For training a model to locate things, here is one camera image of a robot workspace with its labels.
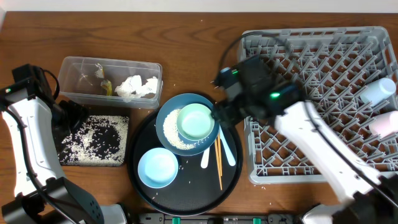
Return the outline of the light blue saucer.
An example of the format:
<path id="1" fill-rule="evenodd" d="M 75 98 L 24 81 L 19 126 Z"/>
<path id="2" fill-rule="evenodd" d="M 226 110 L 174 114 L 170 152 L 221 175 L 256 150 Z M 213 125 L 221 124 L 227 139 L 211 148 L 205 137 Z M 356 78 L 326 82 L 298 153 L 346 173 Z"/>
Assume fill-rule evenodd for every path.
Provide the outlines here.
<path id="1" fill-rule="evenodd" d="M 145 152 L 140 158 L 137 173 L 144 185 L 152 189 L 161 189 L 174 181 L 178 168 L 178 160 L 174 153 L 156 147 Z"/>

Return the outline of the yellow green snack wrapper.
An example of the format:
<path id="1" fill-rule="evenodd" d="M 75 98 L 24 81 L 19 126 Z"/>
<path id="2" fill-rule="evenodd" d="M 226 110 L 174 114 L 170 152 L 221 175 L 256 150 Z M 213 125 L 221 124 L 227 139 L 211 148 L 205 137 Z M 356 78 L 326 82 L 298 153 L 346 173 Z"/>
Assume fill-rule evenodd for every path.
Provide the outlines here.
<path id="1" fill-rule="evenodd" d="M 106 90 L 107 96 L 111 96 L 113 94 L 112 83 L 109 80 L 102 80 L 100 86 Z"/>

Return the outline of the white tissue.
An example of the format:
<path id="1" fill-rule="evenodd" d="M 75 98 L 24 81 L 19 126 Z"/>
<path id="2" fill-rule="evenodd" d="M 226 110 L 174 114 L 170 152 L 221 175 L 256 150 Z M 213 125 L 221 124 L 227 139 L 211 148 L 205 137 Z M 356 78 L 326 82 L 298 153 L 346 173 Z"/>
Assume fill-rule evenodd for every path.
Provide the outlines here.
<path id="1" fill-rule="evenodd" d="M 156 94 L 158 79 L 156 77 L 148 78 L 147 82 L 142 85 L 141 93 L 147 95 L 150 93 Z"/>
<path id="2" fill-rule="evenodd" d="M 124 102 L 130 102 L 135 98 L 144 96 L 142 92 L 142 79 L 139 75 L 128 77 L 122 84 L 115 88 L 115 92 Z"/>

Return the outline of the small white cup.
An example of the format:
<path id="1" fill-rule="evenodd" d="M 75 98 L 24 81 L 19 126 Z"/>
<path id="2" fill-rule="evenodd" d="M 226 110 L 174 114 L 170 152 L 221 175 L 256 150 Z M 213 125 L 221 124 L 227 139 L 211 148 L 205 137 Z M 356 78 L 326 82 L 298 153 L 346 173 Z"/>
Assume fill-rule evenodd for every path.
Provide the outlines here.
<path id="1" fill-rule="evenodd" d="M 396 84 L 394 81 L 390 78 L 381 78 L 368 84 L 359 97 L 364 103 L 370 103 L 370 106 L 376 106 L 395 92 Z"/>

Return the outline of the dark blue plate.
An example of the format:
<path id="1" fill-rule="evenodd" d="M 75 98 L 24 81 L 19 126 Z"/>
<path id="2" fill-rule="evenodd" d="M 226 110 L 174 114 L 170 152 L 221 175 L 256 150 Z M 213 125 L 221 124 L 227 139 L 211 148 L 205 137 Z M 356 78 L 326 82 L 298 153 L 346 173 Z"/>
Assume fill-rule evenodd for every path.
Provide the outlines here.
<path id="1" fill-rule="evenodd" d="M 194 156 L 197 154 L 201 154 L 205 149 L 213 145 L 219 133 L 220 124 L 216 121 L 215 127 L 213 128 L 212 132 L 205 139 L 201 139 L 199 141 L 191 141 L 179 135 L 179 137 L 185 144 L 193 144 L 195 146 L 193 149 L 183 150 L 171 145 L 171 143 L 167 140 L 164 134 L 164 120 L 173 110 L 182 109 L 184 106 L 192 103 L 199 103 L 205 105 L 210 110 L 213 109 L 213 102 L 203 95 L 195 93 L 183 93 L 169 99 L 159 110 L 155 121 L 157 137 L 159 138 L 159 141 L 161 142 L 163 147 L 179 156 Z"/>

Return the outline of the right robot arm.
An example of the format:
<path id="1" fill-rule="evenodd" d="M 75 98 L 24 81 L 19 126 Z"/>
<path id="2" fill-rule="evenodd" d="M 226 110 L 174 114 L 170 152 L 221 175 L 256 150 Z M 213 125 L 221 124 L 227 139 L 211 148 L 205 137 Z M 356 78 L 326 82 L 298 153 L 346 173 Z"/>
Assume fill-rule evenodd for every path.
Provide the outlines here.
<path id="1" fill-rule="evenodd" d="M 385 177 L 360 159 L 296 84 L 277 83 L 257 55 L 220 68 L 213 83 L 227 96 L 213 108 L 217 122 L 230 127 L 248 116 L 267 120 L 300 149 L 338 197 L 338 205 L 316 205 L 298 223 L 397 223 L 397 175 Z"/>

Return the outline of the pink cup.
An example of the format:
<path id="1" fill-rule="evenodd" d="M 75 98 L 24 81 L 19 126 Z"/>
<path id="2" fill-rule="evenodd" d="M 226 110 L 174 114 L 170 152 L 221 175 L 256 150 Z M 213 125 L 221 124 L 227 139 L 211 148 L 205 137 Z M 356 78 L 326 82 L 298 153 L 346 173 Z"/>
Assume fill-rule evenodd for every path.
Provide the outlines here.
<path id="1" fill-rule="evenodd" d="M 370 132 L 384 138 L 390 134 L 397 132 L 397 111 L 380 114 L 375 117 L 375 120 L 369 125 Z"/>

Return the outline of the light green bowl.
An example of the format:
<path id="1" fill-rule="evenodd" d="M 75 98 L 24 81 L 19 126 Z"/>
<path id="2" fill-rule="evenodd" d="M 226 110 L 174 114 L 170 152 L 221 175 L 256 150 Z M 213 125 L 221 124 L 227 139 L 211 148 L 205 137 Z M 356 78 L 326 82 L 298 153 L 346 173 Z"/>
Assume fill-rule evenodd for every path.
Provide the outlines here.
<path id="1" fill-rule="evenodd" d="M 199 103 L 183 107 L 177 116 L 177 130 L 186 139 L 197 141 L 207 137 L 215 127 L 211 110 Z"/>

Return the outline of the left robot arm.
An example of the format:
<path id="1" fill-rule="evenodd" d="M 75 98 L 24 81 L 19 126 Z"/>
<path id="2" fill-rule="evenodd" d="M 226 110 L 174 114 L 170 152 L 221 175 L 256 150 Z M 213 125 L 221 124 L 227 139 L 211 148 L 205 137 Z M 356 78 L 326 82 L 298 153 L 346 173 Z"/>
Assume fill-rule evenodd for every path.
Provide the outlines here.
<path id="1" fill-rule="evenodd" d="M 70 134 L 88 118 L 74 101 L 56 102 L 48 70 L 25 64 L 12 70 L 14 84 L 1 89 L 1 114 L 16 163 L 15 199 L 1 207 L 6 223 L 132 223 L 120 204 L 100 205 L 65 176 L 53 132 Z"/>

